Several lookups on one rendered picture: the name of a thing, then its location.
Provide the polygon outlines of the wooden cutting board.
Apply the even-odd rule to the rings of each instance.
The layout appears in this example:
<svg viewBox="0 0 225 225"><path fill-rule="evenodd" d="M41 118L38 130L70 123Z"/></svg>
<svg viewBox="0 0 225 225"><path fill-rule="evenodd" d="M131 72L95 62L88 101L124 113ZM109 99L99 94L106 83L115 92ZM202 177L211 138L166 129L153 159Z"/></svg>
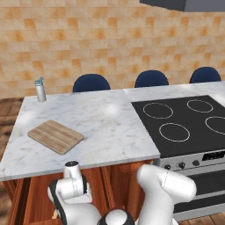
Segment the wooden cutting board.
<svg viewBox="0 0 225 225"><path fill-rule="evenodd" d="M29 131L27 135L61 156L67 154L84 139L83 134L54 120L47 120Z"/></svg>

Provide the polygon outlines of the blue round chair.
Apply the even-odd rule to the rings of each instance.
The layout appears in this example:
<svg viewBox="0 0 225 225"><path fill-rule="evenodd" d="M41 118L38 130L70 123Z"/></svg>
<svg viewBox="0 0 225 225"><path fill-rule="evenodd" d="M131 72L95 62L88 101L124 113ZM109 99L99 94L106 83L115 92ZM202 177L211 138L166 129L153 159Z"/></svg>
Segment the blue round chair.
<svg viewBox="0 0 225 225"><path fill-rule="evenodd" d="M146 70L143 71L135 81L135 88L163 86L168 85L168 79L163 72L159 70Z"/></svg>
<svg viewBox="0 0 225 225"><path fill-rule="evenodd" d="M110 90L107 80L98 74L86 74L77 78L73 85L73 92L107 91Z"/></svg>
<svg viewBox="0 0 225 225"><path fill-rule="evenodd" d="M219 72L212 67L200 67L192 73L190 83L220 82Z"/></svg>

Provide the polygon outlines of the black hob steel stove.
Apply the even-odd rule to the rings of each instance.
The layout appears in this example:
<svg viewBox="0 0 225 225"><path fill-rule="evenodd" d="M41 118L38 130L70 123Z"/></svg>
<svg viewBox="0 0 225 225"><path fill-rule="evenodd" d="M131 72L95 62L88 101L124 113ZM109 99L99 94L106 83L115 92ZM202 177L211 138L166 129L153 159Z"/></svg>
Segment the black hob steel stove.
<svg viewBox="0 0 225 225"><path fill-rule="evenodd" d="M224 105L205 95L140 101L133 107L160 152L157 166L169 164L170 171L187 177L225 170Z"/></svg>

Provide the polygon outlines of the brown wooden cupboard door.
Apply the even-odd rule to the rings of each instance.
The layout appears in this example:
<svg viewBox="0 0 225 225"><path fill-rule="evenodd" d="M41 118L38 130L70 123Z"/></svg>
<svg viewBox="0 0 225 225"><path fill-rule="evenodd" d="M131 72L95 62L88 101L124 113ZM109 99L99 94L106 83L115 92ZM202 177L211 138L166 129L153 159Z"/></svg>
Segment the brown wooden cupboard door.
<svg viewBox="0 0 225 225"><path fill-rule="evenodd" d="M138 169L154 160L122 163L100 168L108 209L125 209L136 221L141 211L144 191L136 179Z"/></svg>

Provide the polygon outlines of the silver water bottle teal cap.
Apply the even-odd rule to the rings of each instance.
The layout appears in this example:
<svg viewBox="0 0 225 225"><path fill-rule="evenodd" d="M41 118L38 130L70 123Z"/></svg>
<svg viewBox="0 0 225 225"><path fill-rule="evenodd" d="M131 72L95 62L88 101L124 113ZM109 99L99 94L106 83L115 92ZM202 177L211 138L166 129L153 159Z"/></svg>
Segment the silver water bottle teal cap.
<svg viewBox="0 0 225 225"><path fill-rule="evenodd" d="M41 102L41 103L43 103L47 100L46 93L45 93L45 90L44 90L43 80L44 80L44 78L40 77L38 80L35 81L37 98L38 98L38 101Z"/></svg>

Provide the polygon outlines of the black oven door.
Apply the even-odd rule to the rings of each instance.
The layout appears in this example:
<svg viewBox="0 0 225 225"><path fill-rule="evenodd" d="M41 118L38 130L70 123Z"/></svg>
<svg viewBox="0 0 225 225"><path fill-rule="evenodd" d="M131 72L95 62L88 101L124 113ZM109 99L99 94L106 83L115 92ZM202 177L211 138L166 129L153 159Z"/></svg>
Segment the black oven door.
<svg viewBox="0 0 225 225"><path fill-rule="evenodd" d="M174 214L179 219L220 213L225 210L225 170L192 175L197 186L194 199L179 203Z"/></svg>

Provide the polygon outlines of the dark grey range hood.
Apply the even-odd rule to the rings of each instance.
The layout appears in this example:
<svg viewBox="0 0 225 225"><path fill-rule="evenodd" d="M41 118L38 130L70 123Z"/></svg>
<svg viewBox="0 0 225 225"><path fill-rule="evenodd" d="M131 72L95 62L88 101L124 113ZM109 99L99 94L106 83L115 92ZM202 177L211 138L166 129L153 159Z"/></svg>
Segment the dark grey range hood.
<svg viewBox="0 0 225 225"><path fill-rule="evenodd" d="M140 3L183 12L225 12L225 0L140 0Z"/></svg>

